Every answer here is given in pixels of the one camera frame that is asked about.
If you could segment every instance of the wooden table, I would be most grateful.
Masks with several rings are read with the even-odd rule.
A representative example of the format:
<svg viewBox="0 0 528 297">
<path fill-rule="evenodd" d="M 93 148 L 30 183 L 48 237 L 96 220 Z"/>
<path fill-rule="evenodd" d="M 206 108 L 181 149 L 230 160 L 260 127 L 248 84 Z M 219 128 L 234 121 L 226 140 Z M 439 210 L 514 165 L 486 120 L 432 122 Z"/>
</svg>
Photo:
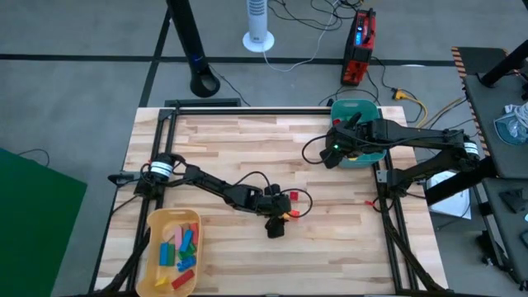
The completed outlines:
<svg viewBox="0 0 528 297">
<path fill-rule="evenodd" d="M 381 109 L 385 118 L 405 125 L 401 107 Z M 138 171 L 149 160 L 157 116 L 158 108 L 138 109 L 124 170 Z M 221 198 L 195 187 L 167 189 L 164 207 L 190 208 L 202 216 L 204 250 L 196 294 L 394 292 L 381 216 L 365 204 L 376 197 L 372 168 L 327 170 L 301 158 L 304 144 L 325 133 L 329 125 L 327 115 L 178 116 L 172 151 L 188 163 L 227 182 L 259 170 L 272 183 L 306 189 L 313 197 L 309 215 L 287 223 L 283 238 L 268 239 L 265 218 L 235 211 Z M 310 145 L 307 157 L 315 160 L 323 146 L 323 141 Z M 391 153 L 396 168 L 416 164 L 412 148 L 397 147 Z M 259 176 L 245 183 L 265 186 Z M 133 190 L 133 185 L 120 189 L 115 206 L 128 200 Z M 422 195 L 419 186 L 409 191 Z M 301 194 L 293 208 L 304 212 L 307 204 Z M 108 284 L 131 254 L 140 205 L 137 199 L 112 217 L 96 289 Z M 409 196 L 402 205 L 412 251 L 435 281 L 446 287 L 427 203 Z M 401 254 L 398 261 L 407 284 Z"/>
</svg>

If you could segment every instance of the red power station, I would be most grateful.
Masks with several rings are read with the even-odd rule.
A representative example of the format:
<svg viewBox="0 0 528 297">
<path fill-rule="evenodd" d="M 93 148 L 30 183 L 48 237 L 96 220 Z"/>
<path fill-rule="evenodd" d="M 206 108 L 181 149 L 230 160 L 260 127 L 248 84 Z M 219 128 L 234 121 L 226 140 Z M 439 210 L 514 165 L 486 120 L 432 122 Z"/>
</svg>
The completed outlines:
<svg viewBox="0 0 528 297">
<path fill-rule="evenodd" d="M 369 67 L 370 56 L 374 49 L 376 35 L 376 13 L 357 11 L 348 39 L 341 71 L 341 84 L 357 86 Z"/>
</svg>

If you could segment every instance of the black metal frame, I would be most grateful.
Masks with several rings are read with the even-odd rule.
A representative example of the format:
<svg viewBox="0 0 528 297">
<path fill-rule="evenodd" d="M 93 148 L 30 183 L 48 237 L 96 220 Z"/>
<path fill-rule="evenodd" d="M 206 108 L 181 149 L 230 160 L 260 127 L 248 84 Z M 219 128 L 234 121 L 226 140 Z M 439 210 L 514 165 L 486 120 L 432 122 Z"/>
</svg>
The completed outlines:
<svg viewBox="0 0 528 297">
<path fill-rule="evenodd" d="M 330 115 L 330 108 L 327 107 L 286 107 L 286 108 L 241 108 L 241 107 L 225 107 L 225 108 L 209 108 L 209 107 L 182 107 L 182 108 L 175 108 L 175 109 L 160 109 L 158 113 L 158 124 L 156 126 L 156 133 L 154 135 L 154 141 L 153 141 L 153 150 L 151 152 L 151 158 L 154 158 L 156 154 L 159 152 L 159 145 L 161 141 L 161 135 L 163 130 L 163 125 L 165 121 L 170 119 L 170 127 L 169 132 L 167 135 L 167 145 L 165 147 L 165 152 L 171 152 L 172 143 L 174 140 L 174 134 L 176 132 L 176 119 L 178 116 L 205 116 L 205 115 Z M 393 168 L 392 159 L 390 156 L 390 152 L 387 151 L 387 154 L 384 158 L 385 166 L 387 169 Z M 376 163 L 373 165 L 373 170 L 376 172 L 380 169 L 380 164 Z M 414 263 L 417 263 L 416 258 L 408 259 L 406 258 L 406 268 L 408 273 L 408 279 L 409 279 L 409 285 L 410 289 L 404 289 L 402 285 L 400 270 L 398 267 L 398 258 L 396 254 L 396 250 L 394 248 L 394 238 L 395 236 L 398 236 L 395 234 L 395 231 L 392 234 L 389 234 L 387 231 L 387 226 L 392 227 L 392 222 L 390 222 L 390 217 L 388 216 L 389 213 L 389 207 L 387 206 L 387 200 L 384 197 L 384 192 L 386 189 L 384 189 L 384 186 L 380 183 L 378 183 L 378 180 L 375 178 L 377 191 L 379 195 L 379 205 L 382 212 L 382 220 L 384 224 L 384 230 L 385 230 L 385 238 L 387 240 L 387 249 L 389 253 L 389 264 L 390 268 L 393 274 L 393 280 L 394 280 L 394 288 L 395 288 L 395 294 L 396 295 L 406 295 L 406 296 L 476 296 L 476 295 L 463 295 L 463 294 L 456 294 L 450 291 L 424 291 L 418 289 L 417 284 L 417 277 L 416 272 L 411 267 L 410 261 L 414 261 Z M 146 219 L 148 216 L 148 209 L 149 209 L 149 202 L 151 200 L 156 200 L 156 209 L 163 207 L 163 193 L 164 191 L 159 192 L 160 195 L 157 195 L 156 197 L 150 197 L 148 199 L 144 199 L 141 206 L 141 211 L 139 214 L 139 222 L 138 222 L 138 229 L 136 232 L 136 237 L 134 241 L 134 251 L 133 256 L 137 259 L 138 253 L 140 254 L 142 251 L 141 249 L 144 249 L 145 242 L 146 242 L 146 236 L 148 234 L 145 234 L 145 224 Z M 401 248 L 403 245 L 406 249 L 406 251 L 403 251 L 403 254 L 410 253 L 410 247 L 409 247 L 409 240 L 408 240 L 408 234 L 407 234 L 407 228 L 405 226 L 405 220 L 403 217 L 403 209 L 401 206 L 400 201 L 397 199 L 394 201 L 394 211 L 396 214 L 396 220 L 397 220 L 397 227 L 398 227 L 398 233 L 399 236 L 397 238 L 398 244 Z M 93 280 L 92 280 L 92 286 L 90 288 L 90 292 L 93 293 L 93 286 L 95 285 L 95 279 L 97 278 L 97 273 L 99 270 L 99 265 L 101 264 L 101 256 L 104 249 L 104 243 L 101 245 L 100 250 L 100 256 L 99 256 L 99 262 L 97 263 L 96 270 L 93 274 Z M 129 259 L 127 263 L 125 264 L 124 268 L 121 270 L 125 271 L 125 268 L 127 265 L 129 265 L 132 261 Z M 133 267 L 130 271 L 130 277 L 128 279 L 127 283 L 127 291 L 121 291 L 117 292 L 119 288 L 114 288 L 111 291 L 107 291 L 104 295 L 108 296 L 136 296 L 137 293 L 134 291 L 136 276 L 137 276 L 137 269 L 138 269 L 138 263 L 134 263 Z"/>
</svg>

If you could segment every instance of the teal bin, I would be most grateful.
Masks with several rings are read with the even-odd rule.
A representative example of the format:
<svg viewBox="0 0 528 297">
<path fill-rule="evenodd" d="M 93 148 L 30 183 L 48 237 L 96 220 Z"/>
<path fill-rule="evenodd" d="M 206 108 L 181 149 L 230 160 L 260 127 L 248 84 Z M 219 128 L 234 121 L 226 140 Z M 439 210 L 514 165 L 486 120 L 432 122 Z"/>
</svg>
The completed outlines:
<svg viewBox="0 0 528 297">
<path fill-rule="evenodd" d="M 361 118 L 358 123 L 362 123 L 368 120 L 379 119 L 380 113 L 378 112 L 378 107 L 368 100 L 363 99 L 340 99 L 335 101 L 332 104 L 332 110 L 330 116 L 332 117 L 332 122 L 335 119 L 341 121 L 350 120 L 350 118 L 355 115 L 355 113 L 360 112 Z M 369 153 L 363 154 L 358 157 L 356 160 L 349 160 L 344 158 L 340 163 L 339 167 L 341 168 L 364 168 L 369 167 L 370 165 L 378 162 L 385 157 L 386 152 L 382 153 Z"/>
</svg>

